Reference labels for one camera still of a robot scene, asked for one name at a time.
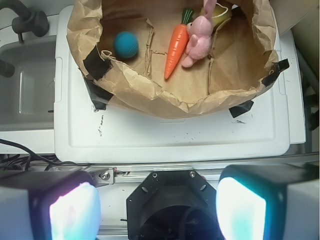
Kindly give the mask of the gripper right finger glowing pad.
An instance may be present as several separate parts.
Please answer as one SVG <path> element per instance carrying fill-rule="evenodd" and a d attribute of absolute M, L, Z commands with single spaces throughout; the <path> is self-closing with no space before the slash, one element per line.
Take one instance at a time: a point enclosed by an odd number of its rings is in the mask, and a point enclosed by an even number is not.
<path fill-rule="evenodd" d="M 318 240 L 320 166 L 228 165 L 215 204 L 227 240 Z"/>

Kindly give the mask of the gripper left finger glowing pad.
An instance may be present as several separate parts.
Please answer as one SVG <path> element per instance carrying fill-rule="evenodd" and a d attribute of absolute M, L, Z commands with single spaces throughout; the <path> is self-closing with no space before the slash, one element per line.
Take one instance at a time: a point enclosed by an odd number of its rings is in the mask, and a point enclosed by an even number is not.
<path fill-rule="evenodd" d="M 0 174 L 2 240 L 94 240 L 101 203 L 86 171 L 22 171 Z"/>

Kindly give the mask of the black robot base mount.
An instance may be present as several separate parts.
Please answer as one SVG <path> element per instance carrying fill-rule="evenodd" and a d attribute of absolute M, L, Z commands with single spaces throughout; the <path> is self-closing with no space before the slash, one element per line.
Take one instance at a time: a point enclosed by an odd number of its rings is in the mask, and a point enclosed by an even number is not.
<path fill-rule="evenodd" d="M 130 240 L 222 240 L 216 189 L 186 170 L 149 174 L 126 199 Z"/>

